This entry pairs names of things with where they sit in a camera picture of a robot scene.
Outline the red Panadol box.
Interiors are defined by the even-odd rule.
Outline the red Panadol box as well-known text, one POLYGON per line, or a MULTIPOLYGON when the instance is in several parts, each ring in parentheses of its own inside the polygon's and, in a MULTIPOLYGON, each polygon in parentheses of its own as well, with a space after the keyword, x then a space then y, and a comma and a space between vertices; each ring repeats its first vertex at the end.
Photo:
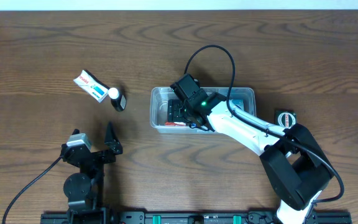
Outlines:
POLYGON ((184 122, 165 122, 165 126, 188 126, 188 123, 184 122))

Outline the blue white medicine box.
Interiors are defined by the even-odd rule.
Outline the blue white medicine box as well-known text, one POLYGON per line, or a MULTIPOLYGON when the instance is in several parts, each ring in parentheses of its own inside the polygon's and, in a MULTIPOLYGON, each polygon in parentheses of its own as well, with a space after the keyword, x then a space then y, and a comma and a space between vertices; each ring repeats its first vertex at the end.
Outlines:
POLYGON ((231 100, 231 103, 233 103, 237 108, 244 110, 244 100, 231 100))

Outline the dark green round-label box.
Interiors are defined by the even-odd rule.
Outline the dark green round-label box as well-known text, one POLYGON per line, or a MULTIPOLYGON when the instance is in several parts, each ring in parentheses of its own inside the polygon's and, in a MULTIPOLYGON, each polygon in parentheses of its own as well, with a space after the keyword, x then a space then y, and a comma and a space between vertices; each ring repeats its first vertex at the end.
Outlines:
POLYGON ((274 124, 285 128, 291 128, 296 122, 296 113, 293 110, 275 110, 274 124))

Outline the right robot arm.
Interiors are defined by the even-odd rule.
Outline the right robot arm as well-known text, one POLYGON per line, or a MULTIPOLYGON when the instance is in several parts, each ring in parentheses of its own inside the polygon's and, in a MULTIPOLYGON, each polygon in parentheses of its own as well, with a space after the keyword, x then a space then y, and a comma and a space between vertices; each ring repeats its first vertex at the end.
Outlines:
POLYGON ((175 116, 190 128, 225 134, 259 156, 281 202, 281 223, 304 223, 318 196, 334 177, 334 169, 310 131, 263 121, 236 107, 228 96, 206 93, 189 74, 170 88, 180 100, 175 116))

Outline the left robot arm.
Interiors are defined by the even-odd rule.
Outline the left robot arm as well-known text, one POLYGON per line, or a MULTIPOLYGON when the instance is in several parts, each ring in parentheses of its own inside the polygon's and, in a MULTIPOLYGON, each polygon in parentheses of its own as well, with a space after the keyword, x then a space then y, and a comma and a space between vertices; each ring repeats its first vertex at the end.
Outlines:
POLYGON ((88 136, 75 129, 62 145, 63 161, 80 169, 69 176, 63 185, 71 211, 96 210, 102 204, 104 165, 115 162, 116 156, 123 153, 111 122, 106 128, 104 144, 107 149, 92 152, 88 136))

